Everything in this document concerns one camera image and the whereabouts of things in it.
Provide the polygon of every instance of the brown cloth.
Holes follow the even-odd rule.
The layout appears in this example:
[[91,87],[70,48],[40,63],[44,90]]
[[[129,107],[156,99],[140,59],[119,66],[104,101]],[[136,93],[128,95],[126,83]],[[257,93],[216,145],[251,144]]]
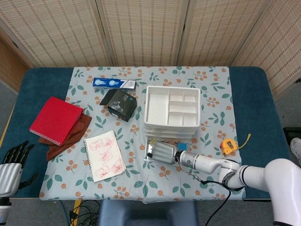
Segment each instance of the brown cloth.
[[79,122],[76,123],[74,128],[71,130],[70,135],[65,140],[64,144],[62,146],[55,145],[54,143],[50,142],[49,140],[46,140],[42,137],[39,138],[39,142],[49,145],[49,151],[46,154],[47,161],[53,159],[60,153],[62,153],[64,150],[68,149],[75,143],[79,142],[80,139],[85,134],[88,126],[90,125],[92,118],[90,116],[87,116],[85,114],[82,114],[81,118],[79,119]]

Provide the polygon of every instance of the paper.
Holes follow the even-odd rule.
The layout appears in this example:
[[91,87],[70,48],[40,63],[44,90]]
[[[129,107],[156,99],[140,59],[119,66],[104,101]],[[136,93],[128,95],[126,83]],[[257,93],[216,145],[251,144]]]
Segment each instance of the paper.
[[84,140],[94,182],[123,173],[126,166],[114,131]]

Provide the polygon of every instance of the blue table mat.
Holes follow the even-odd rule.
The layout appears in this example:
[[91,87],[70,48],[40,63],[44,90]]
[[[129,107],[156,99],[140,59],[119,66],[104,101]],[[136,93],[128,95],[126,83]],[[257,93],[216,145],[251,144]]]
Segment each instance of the blue table mat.
[[[65,99],[73,68],[34,68],[25,74],[8,130],[0,149],[0,160],[6,151],[25,140],[35,144],[22,174],[22,181],[38,172],[36,181],[15,197],[38,197],[47,168],[47,145],[30,133],[31,126],[44,103],[51,97]],[[230,80],[238,144],[248,133],[251,139],[241,149],[242,164],[265,167],[273,159],[289,158],[288,148],[265,72],[258,67],[230,67]],[[246,199],[266,199],[267,192],[246,187]]]

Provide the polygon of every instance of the black box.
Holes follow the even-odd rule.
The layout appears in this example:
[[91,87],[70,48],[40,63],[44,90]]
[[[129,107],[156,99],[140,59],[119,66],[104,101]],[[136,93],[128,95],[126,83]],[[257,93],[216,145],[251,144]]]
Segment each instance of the black box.
[[137,100],[125,91],[110,89],[99,105],[107,105],[112,115],[129,121],[137,107]]

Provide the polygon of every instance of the yellow tape measure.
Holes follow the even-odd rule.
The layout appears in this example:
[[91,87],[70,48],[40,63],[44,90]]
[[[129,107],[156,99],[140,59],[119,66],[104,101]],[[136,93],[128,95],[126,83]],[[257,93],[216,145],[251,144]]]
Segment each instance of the yellow tape measure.
[[230,139],[230,138],[224,139],[222,141],[221,145],[220,145],[220,148],[222,150],[222,154],[230,154],[231,152],[242,148],[243,146],[246,145],[246,143],[248,142],[250,137],[251,137],[251,133],[248,134],[248,137],[247,137],[246,141],[240,147],[236,144],[235,140]]

